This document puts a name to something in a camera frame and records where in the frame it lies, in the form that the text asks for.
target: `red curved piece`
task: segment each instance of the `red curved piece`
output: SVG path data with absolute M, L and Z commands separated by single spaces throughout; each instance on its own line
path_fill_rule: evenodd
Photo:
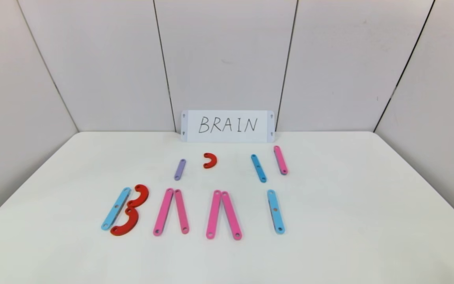
M 127 207 L 133 207 L 136 208 L 143 204 L 146 199 L 148 198 L 149 192 L 148 192 L 148 187 L 144 185 L 137 185 L 134 187 L 134 189 L 139 192 L 139 197 L 133 200 L 130 200 L 127 202 Z
M 209 169 L 216 165 L 216 156 L 212 153 L 204 153 L 204 158 L 211 159 L 209 163 L 204 163 L 204 168 Z
M 128 207 L 126 209 L 126 214 L 129 216 L 129 219 L 127 220 L 127 223 L 123 224 L 122 226 L 114 226 L 110 232 L 112 235 L 124 235 L 127 234 L 136 226 L 136 223 L 138 222 L 139 215 L 138 212 L 135 208 L 133 207 Z

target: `white sign card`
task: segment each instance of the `white sign card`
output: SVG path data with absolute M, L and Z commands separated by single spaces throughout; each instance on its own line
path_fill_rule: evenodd
M 189 110 L 181 119 L 184 142 L 274 142 L 272 111 Z

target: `pink stick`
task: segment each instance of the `pink stick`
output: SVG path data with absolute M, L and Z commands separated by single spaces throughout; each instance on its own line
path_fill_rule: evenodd
M 281 153 L 281 149 L 279 146 L 274 146 L 274 154 L 276 155 L 276 161 L 278 162 L 279 171 L 282 175 L 288 173 L 287 165 L 285 164 L 285 160 L 283 159 L 283 154 Z
M 179 189 L 175 190 L 176 207 L 178 207 L 178 218 L 180 219 L 180 226 L 182 233 L 186 234 L 189 232 L 189 221 L 187 220 L 187 212 L 185 212 L 185 205 L 183 203 L 182 191 Z
M 236 219 L 228 192 L 222 192 L 222 201 L 225 213 L 227 214 L 227 220 L 229 220 L 229 225 L 231 226 L 232 236 L 235 240 L 239 241 L 243 235 L 241 234 L 241 228 L 239 228 L 238 219 Z
M 169 212 L 169 206 L 171 205 L 171 199 L 173 198 L 173 189 L 167 189 L 166 194 L 164 194 L 164 199 L 162 200 L 162 205 L 160 206 L 159 215 L 157 216 L 157 221 L 155 222 L 155 228 L 153 228 L 154 235 L 161 235 L 164 230 L 164 225 L 166 224 L 167 213 Z
M 211 210 L 209 211 L 208 228 L 206 231 L 206 237 L 208 239 L 215 238 L 216 223 L 218 221 L 218 212 L 220 210 L 220 196 L 221 196 L 221 191 L 213 192 L 213 201 L 211 202 Z

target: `purple stick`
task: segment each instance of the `purple stick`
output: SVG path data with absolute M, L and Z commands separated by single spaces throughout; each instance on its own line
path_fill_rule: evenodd
M 180 178 L 182 178 L 182 173 L 183 173 L 183 169 L 185 168 L 185 163 L 187 163 L 187 160 L 185 160 L 185 159 L 180 160 L 180 163 L 178 164 L 178 169 L 176 169 L 175 180 L 180 180 Z

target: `wall panel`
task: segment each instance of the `wall panel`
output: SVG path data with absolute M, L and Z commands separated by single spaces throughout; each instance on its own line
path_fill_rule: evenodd
M 301 0 L 278 131 L 373 131 L 432 0 Z
M 15 0 L 0 0 L 0 206 L 76 133 Z
M 152 0 L 19 0 L 80 131 L 171 131 Z
M 295 0 L 155 0 L 177 128 L 188 109 L 278 112 Z
M 454 207 L 454 0 L 436 0 L 376 133 Z

